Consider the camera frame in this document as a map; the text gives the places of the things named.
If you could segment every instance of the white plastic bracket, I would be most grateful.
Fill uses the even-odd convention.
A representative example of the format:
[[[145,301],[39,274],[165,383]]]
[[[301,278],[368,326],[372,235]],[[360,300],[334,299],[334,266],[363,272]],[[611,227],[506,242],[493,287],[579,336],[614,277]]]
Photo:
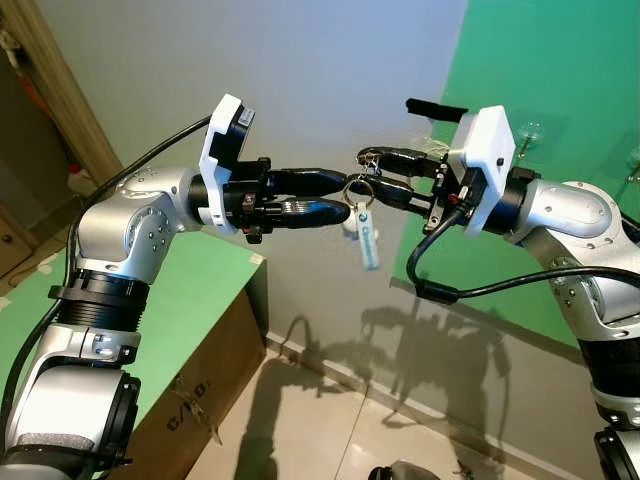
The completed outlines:
[[[236,228],[229,223],[224,211],[224,200],[222,197],[222,186],[229,181],[231,171],[218,165],[218,159],[209,156],[211,143],[216,133],[227,134],[229,125],[238,109],[242,106],[239,98],[225,94],[222,100],[211,114],[207,136],[200,155],[200,174],[207,188],[209,197],[209,207],[198,208],[198,213],[203,222],[215,225],[220,233],[232,234]]]
[[[487,181],[482,199],[465,228],[466,235],[475,236],[482,231],[491,211],[502,198],[515,148],[502,105],[462,116],[449,150],[449,163],[454,172],[480,168]]]

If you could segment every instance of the white keychain tag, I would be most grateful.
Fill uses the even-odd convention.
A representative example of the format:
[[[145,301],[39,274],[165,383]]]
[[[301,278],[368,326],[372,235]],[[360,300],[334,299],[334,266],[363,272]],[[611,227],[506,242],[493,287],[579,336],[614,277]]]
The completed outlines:
[[[355,213],[364,268],[366,270],[375,270],[380,266],[380,261],[378,259],[378,247],[376,245],[371,210],[367,209],[365,202],[358,202]]]

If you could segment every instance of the green backdrop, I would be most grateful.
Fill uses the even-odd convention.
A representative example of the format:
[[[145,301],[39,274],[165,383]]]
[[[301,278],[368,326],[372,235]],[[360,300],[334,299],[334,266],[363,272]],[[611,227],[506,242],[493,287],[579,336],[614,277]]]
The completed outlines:
[[[470,0],[441,103],[471,110],[504,105],[516,152],[528,122],[543,138],[517,161],[543,178],[581,180],[611,194],[623,211],[640,213],[639,184],[627,177],[638,158],[638,15],[636,0]],[[436,123],[450,142],[455,126]],[[421,239],[423,220],[407,222],[394,273]],[[449,231],[423,257],[419,272],[471,288],[540,270],[526,251],[482,233]],[[541,283],[465,303],[560,342],[576,345]]]

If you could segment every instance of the cardboard box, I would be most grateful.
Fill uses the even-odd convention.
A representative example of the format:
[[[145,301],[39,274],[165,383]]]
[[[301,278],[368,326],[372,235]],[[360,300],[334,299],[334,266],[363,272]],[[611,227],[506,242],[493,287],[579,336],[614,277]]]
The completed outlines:
[[[185,478],[264,356],[243,290],[136,427],[127,449],[133,464],[109,478]]]

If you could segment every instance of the robotic arm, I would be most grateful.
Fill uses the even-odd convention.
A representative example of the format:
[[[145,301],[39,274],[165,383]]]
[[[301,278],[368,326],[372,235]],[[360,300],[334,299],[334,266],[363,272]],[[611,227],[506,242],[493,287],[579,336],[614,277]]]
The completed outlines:
[[[138,170],[82,215],[69,282],[50,292],[60,301],[57,317],[13,403],[0,478],[88,479],[126,463],[140,380],[122,367],[135,360],[149,286],[176,233],[212,224],[259,243],[274,228],[349,216],[348,206],[321,198],[342,190],[343,174],[271,170],[268,158],[239,162],[252,120],[252,110],[226,95],[209,122],[200,174]]]
[[[149,285],[176,233],[210,224],[222,233],[240,229],[249,243],[260,243],[274,228],[342,223],[350,208],[322,196],[347,185],[425,218],[425,238],[407,262],[422,298],[451,304],[550,280],[591,371],[598,411],[609,423],[596,434],[605,474],[638,479],[640,252],[634,242],[640,226],[596,187],[547,182],[511,168],[515,147],[502,107],[474,114],[417,100],[407,106],[411,113],[459,123],[448,154],[370,147],[357,159],[373,174],[346,177],[322,169],[271,170],[268,158],[239,162],[254,112],[227,95],[208,122],[200,174],[132,170],[113,196],[87,209],[77,225],[79,251],[68,279],[50,292],[58,299],[55,322],[40,339],[16,401],[8,397],[0,479],[86,479],[126,463],[140,381],[122,367],[135,360]],[[382,170],[431,178],[431,191],[418,193]],[[481,230],[503,235],[546,271],[473,290],[420,278],[418,260],[455,224],[471,236]],[[73,253],[73,228],[70,237]]]
[[[358,161],[374,168],[354,189],[425,218],[425,238],[407,262],[416,295],[451,304],[525,283],[550,280],[560,310],[578,339],[592,376],[600,416],[609,426],[595,443],[608,479],[640,475],[640,225],[603,190],[583,182],[555,183],[510,168],[514,143],[502,107],[477,114],[409,100],[409,111],[459,122],[448,155],[370,147]],[[429,195],[414,192],[380,170],[434,179]],[[460,291],[421,279],[416,265],[450,226],[486,230],[527,249],[546,270]]]

